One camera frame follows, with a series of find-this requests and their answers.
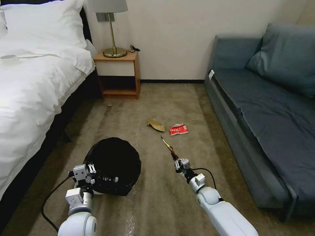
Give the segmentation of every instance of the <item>nightstand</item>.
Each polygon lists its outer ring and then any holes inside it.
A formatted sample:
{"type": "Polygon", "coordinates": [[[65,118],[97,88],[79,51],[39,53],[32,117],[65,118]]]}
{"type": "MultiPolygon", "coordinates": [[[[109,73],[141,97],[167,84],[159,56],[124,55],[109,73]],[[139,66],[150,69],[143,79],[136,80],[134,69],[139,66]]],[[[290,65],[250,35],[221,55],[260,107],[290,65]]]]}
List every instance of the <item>nightstand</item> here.
{"type": "Polygon", "coordinates": [[[94,56],[94,61],[103,98],[139,99],[141,84],[138,52],[110,58],[104,57],[103,51],[100,51],[94,56]]]}

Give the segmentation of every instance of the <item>power cord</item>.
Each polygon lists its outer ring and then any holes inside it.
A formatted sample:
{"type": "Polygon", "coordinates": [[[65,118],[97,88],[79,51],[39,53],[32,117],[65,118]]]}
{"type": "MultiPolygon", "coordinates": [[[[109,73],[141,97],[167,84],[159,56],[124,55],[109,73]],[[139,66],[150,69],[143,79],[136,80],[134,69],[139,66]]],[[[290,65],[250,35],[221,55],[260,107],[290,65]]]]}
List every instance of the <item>power cord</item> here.
{"type": "Polygon", "coordinates": [[[213,180],[214,188],[217,189],[216,182],[215,182],[215,180],[214,180],[214,177],[213,177],[211,171],[209,171],[209,170],[206,169],[206,168],[195,168],[195,169],[192,169],[192,170],[205,170],[205,171],[208,171],[208,172],[211,174],[211,177],[212,177],[212,180],[213,180]]]}
{"type": "Polygon", "coordinates": [[[127,50],[127,51],[128,51],[128,52],[131,52],[131,53],[134,53],[134,52],[136,52],[136,51],[140,51],[140,49],[136,48],[136,47],[133,46],[133,45],[130,45],[130,48],[131,48],[133,51],[129,51],[129,50],[127,50]]]}
{"type": "Polygon", "coordinates": [[[45,198],[43,204],[42,204],[42,209],[41,209],[41,213],[42,213],[42,216],[43,218],[58,232],[59,228],[45,215],[44,213],[44,207],[45,207],[45,204],[47,202],[47,200],[50,198],[50,196],[61,186],[63,185],[69,178],[71,178],[73,176],[73,171],[70,171],[67,178],[64,179],[60,184],[57,185],[57,187],[55,187],[51,192],[50,194],[48,194],[48,196],[45,198]]]}

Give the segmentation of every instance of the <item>beige carpet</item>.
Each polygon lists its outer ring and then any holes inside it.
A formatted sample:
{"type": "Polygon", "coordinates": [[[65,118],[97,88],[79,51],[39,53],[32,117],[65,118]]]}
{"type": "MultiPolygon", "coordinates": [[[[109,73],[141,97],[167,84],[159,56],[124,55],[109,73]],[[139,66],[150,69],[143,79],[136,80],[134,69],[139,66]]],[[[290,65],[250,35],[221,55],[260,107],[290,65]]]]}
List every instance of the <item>beige carpet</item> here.
{"type": "MultiPolygon", "coordinates": [[[[185,179],[175,173],[161,133],[146,126],[151,117],[167,130],[175,123],[187,125],[189,134],[170,137],[166,132],[164,138],[193,167],[212,170],[221,196],[260,235],[315,235],[315,220],[292,219],[282,224],[276,214],[256,208],[203,85],[191,84],[143,84],[139,100],[85,101],[67,127],[73,141],[58,143],[3,235],[55,235],[40,215],[43,199],[68,170],[82,163],[95,142],[112,136],[128,140],[137,149],[142,171],[127,197],[94,198],[98,235],[218,235],[185,179]]],[[[211,186],[211,177],[207,172],[204,175],[211,186]]],[[[57,225],[67,217],[64,196],[72,186],[68,180],[46,205],[47,215],[57,225]]]]}

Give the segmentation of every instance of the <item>brass lamp base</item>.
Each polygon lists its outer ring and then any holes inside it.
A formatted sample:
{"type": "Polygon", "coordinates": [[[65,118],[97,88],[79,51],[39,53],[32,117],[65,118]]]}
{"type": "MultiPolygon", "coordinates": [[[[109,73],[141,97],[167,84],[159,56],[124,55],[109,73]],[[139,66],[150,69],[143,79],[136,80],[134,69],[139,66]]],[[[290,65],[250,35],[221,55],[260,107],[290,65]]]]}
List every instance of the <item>brass lamp base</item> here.
{"type": "Polygon", "coordinates": [[[116,47],[107,48],[103,51],[103,55],[105,57],[111,57],[111,58],[123,57],[127,55],[127,50],[123,48],[116,48],[116,47]]]}

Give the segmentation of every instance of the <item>baseboard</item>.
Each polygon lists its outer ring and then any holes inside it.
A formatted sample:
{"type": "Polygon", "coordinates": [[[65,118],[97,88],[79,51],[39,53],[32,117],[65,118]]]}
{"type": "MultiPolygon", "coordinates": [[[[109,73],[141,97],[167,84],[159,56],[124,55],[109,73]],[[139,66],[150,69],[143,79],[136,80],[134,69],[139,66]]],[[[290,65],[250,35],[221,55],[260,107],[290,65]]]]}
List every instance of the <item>baseboard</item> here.
{"type": "Polygon", "coordinates": [[[141,80],[146,84],[203,84],[204,80],[141,80]]]}

